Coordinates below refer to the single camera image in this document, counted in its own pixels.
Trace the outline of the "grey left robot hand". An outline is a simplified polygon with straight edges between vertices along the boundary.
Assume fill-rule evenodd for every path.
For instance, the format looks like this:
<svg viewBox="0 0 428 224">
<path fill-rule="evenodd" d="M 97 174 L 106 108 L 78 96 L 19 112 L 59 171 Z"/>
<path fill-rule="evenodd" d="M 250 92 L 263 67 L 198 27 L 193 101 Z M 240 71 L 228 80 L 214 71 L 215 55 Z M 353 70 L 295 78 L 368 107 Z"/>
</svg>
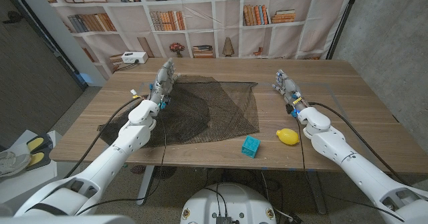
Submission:
<svg viewBox="0 0 428 224">
<path fill-rule="evenodd" d="M 169 58 L 156 74 L 148 99 L 158 107 L 161 107 L 163 102 L 168 102 L 174 83 L 181 77 L 175 70 L 175 63 Z"/>
</svg>

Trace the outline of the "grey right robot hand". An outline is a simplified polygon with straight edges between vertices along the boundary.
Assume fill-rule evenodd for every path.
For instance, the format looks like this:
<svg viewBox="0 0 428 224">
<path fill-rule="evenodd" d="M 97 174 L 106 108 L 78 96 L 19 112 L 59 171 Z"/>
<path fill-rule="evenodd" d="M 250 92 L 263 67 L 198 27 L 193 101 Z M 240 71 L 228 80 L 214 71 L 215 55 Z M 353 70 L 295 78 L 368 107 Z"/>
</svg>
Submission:
<svg viewBox="0 0 428 224">
<path fill-rule="evenodd" d="M 294 118 L 297 118 L 298 114 L 308 107 L 300 88 L 283 70 L 276 72 L 276 83 L 272 87 L 282 95 L 286 102 L 286 112 Z"/>
</svg>

